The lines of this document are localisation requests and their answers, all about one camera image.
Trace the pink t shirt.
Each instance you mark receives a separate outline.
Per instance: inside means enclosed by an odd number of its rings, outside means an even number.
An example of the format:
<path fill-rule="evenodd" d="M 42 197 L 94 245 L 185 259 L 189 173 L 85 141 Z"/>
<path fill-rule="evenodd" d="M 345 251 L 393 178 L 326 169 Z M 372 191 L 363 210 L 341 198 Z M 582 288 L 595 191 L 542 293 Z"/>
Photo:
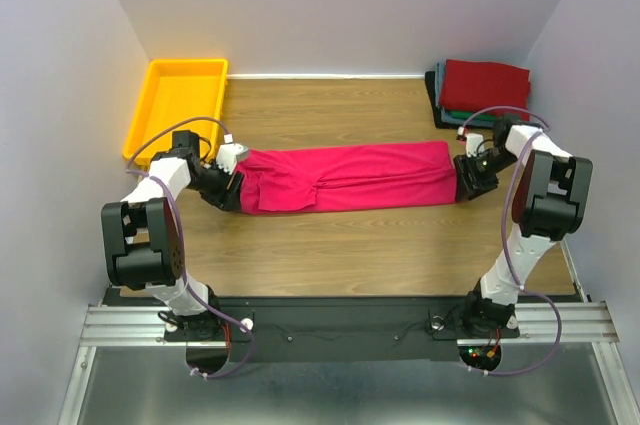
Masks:
<path fill-rule="evenodd" d="M 251 152 L 241 211 L 250 215 L 450 205 L 456 171 L 443 141 Z"/>

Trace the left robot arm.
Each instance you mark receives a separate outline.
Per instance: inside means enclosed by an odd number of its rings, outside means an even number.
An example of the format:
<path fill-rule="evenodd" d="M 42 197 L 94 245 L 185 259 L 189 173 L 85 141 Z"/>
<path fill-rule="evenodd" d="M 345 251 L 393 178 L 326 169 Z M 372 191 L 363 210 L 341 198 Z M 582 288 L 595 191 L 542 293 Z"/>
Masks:
<path fill-rule="evenodd" d="M 183 191 L 193 190 L 219 210 L 239 210 L 244 176 L 238 166 L 250 150 L 226 136 L 215 158 L 205 161 L 201 142 L 193 131 L 173 132 L 170 149 L 153 156 L 148 169 L 139 173 L 135 189 L 101 210 L 111 284 L 146 291 L 161 301 L 167 309 L 159 318 L 170 341 L 231 337 L 215 292 L 187 270 L 176 199 Z"/>

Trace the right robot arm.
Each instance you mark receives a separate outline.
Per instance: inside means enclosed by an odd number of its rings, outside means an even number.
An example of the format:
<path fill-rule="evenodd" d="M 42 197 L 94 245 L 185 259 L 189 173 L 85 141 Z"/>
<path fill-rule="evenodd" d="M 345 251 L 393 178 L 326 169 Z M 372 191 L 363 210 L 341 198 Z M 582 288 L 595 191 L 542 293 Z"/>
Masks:
<path fill-rule="evenodd" d="M 454 158 L 458 203 L 495 190 L 498 173 L 513 167 L 501 218 L 502 251 L 467 294 L 460 311 L 472 335 L 514 330 L 515 305 L 538 261 L 581 226 L 593 172 L 590 160 L 557 146 L 543 124 L 504 115 L 489 140 L 457 130 L 465 152 Z"/>

